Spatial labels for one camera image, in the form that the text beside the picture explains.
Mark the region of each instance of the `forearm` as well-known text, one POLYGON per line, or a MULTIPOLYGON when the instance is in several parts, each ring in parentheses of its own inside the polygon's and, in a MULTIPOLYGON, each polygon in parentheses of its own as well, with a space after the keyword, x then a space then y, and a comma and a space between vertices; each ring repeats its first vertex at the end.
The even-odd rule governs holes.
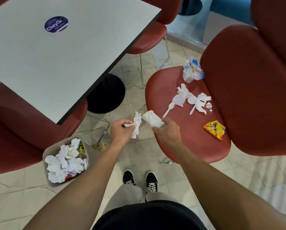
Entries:
POLYGON ((199 202, 217 230, 286 229, 286 218, 266 201, 196 157, 172 146, 199 202))
POLYGON ((121 150, 120 144, 112 143, 91 168, 51 199, 24 230, 90 229, 121 150))

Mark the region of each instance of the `left hand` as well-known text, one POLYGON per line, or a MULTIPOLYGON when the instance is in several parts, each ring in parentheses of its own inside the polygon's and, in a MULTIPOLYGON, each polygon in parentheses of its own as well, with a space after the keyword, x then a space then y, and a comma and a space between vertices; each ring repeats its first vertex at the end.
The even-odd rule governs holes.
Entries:
POLYGON ((132 125, 128 128, 124 128, 125 123, 133 124, 133 121, 121 119, 121 120, 115 121, 111 125, 111 129, 110 129, 111 143, 116 143, 119 146, 124 147, 129 142, 131 138, 131 133, 135 129, 135 126, 132 125))

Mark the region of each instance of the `white table top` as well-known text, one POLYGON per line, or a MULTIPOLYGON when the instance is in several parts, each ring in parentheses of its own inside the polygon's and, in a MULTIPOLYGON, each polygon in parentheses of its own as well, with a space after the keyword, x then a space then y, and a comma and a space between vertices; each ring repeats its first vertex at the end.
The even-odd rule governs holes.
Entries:
POLYGON ((0 81, 57 123, 159 12, 140 0, 10 0, 0 7, 0 81), (51 33, 55 16, 68 26, 51 33))

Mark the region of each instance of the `white shoelace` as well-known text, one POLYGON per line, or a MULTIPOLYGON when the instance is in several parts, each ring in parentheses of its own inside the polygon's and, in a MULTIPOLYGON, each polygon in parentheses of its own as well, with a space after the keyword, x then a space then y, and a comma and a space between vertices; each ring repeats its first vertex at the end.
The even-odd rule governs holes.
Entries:
POLYGON ((155 192, 156 191, 156 184, 154 182, 149 183, 147 189, 150 192, 155 192))
POLYGON ((131 184, 131 185, 133 185, 134 183, 133 183, 131 180, 129 180, 129 181, 126 182, 126 184, 131 184))

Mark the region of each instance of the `black table edge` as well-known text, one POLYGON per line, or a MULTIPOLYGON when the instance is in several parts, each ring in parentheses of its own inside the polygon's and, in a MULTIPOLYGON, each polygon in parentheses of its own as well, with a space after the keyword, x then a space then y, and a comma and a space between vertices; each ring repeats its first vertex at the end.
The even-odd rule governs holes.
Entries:
POLYGON ((143 34, 143 31, 145 31, 146 28, 149 27, 149 25, 153 22, 156 21, 156 19, 159 17, 159 15, 161 14, 161 10, 159 11, 159 13, 153 18, 152 21, 150 21, 150 23, 144 28, 144 30, 141 31, 141 33, 129 44, 129 46, 117 57, 117 59, 106 69, 105 72, 103 72, 103 74, 100 75, 100 77, 93 83, 93 85, 91 85, 91 87, 81 96, 81 98, 65 113, 65 115, 57 122, 58 125, 63 124, 63 122, 68 118, 68 116, 74 111, 74 109, 76 108, 76 106, 82 102, 82 100, 84 100, 89 93, 91 93, 91 91, 101 82, 101 80, 103 79, 103 77, 105 75, 107 75, 111 69, 113 69, 113 67, 122 59, 122 57, 126 54, 126 51, 128 49, 130 49, 135 42, 138 41, 138 39, 141 37, 141 35, 143 34))

